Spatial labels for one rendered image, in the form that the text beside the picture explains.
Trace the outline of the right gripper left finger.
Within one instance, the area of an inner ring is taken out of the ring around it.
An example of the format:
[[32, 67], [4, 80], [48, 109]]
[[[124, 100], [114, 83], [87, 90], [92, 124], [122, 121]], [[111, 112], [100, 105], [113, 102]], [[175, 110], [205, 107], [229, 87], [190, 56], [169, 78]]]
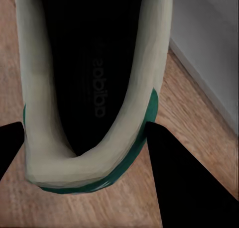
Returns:
[[0, 180], [24, 143], [24, 127], [21, 122], [0, 127]]

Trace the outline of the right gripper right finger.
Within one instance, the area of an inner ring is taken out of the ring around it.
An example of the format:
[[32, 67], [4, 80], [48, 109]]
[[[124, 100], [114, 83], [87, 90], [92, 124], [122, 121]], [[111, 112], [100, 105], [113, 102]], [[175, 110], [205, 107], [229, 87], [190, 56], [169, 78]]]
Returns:
[[147, 144], [163, 228], [239, 228], [239, 201], [166, 127]]

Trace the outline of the gym shoe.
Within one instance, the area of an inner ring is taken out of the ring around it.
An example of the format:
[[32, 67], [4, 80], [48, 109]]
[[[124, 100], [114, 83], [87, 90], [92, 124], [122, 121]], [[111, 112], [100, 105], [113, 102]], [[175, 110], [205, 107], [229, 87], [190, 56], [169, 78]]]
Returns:
[[28, 183], [112, 186], [155, 123], [173, 0], [15, 0]]

